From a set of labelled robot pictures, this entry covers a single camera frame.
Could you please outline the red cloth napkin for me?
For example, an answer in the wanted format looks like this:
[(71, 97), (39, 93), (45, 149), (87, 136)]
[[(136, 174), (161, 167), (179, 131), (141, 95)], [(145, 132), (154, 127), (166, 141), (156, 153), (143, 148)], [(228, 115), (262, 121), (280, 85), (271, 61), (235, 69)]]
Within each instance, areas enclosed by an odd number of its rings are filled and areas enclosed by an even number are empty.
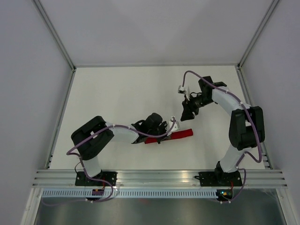
[(186, 130), (175, 131), (175, 132), (172, 132), (170, 135), (166, 135), (166, 136), (160, 137), (160, 138), (148, 137), (144, 143), (145, 144), (151, 144), (151, 143), (160, 144), (163, 141), (182, 139), (182, 138), (193, 136), (193, 134), (194, 134), (193, 130), (190, 128), (190, 129), (186, 129)]

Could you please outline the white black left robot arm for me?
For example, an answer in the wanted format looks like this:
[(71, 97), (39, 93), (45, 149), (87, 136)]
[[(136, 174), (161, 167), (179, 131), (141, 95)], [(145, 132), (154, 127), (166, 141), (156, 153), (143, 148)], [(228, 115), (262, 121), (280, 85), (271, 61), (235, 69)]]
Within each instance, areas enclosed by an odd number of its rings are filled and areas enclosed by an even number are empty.
[(98, 155), (110, 142), (125, 142), (129, 144), (140, 144), (148, 138), (154, 138), (158, 142), (167, 139), (178, 128), (175, 117), (170, 121), (152, 113), (144, 120), (139, 120), (128, 126), (113, 124), (105, 121), (103, 117), (96, 116), (71, 135), (74, 147), (67, 154), (71, 155), (74, 150), (78, 152), (83, 175), (78, 179), (84, 179), (91, 185), (96, 186), (103, 180), (103, 171), (98, 161)]

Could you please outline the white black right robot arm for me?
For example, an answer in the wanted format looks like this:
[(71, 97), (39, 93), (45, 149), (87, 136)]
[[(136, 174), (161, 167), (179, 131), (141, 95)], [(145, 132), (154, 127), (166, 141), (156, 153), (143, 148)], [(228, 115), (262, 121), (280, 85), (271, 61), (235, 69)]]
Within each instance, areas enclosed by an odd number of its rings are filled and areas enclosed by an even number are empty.
[(193, 120), (201, 107), (215, 103), (230, 116), (230, 145), (214, 171), (199, 172), (195, 179), (199, 180), (201, 187), (241, 187), (239, 164), (245, 154), (252, 148), (258, 148), (258, 158), (254, 161), (260, 163), (262, 160), (260, 144), (265, 140), (263, 110), (259, 106), (243, 103), (224, 82), (213, 82), (210, 76), (201, 78), (198, 83), (201, 89), (198, 94), (190, 92), (184, 84), (178, 88), (178, 92), (184, 94), (180, 120)]

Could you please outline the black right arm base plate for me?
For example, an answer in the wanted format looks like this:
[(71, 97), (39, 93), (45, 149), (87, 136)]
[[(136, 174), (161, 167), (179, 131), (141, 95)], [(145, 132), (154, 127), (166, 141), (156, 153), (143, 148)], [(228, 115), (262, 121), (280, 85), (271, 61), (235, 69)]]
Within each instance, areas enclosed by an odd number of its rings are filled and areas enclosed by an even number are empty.
[(242, 179), (238, 171), (232, 173), (199, 172), (194, 176), (201, 187), (241, 187)]

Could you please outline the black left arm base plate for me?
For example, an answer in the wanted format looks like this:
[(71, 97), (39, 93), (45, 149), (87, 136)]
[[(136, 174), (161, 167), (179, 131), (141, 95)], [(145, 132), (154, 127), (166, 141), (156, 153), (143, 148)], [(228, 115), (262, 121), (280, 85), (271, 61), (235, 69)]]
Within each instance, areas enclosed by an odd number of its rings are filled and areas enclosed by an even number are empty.
[(102, 171), (99, 175), (95, 176), (94, 179), (97, 180), (90, 180), (87, 178), (84, 172), (77, 172), (75, 186), (79, 186), (79, 187), (108, 186), (107, 183), (98, 180), (105, 180), (109, 182), (112, 186), (115, 186), (117, 181), (117, 172)]

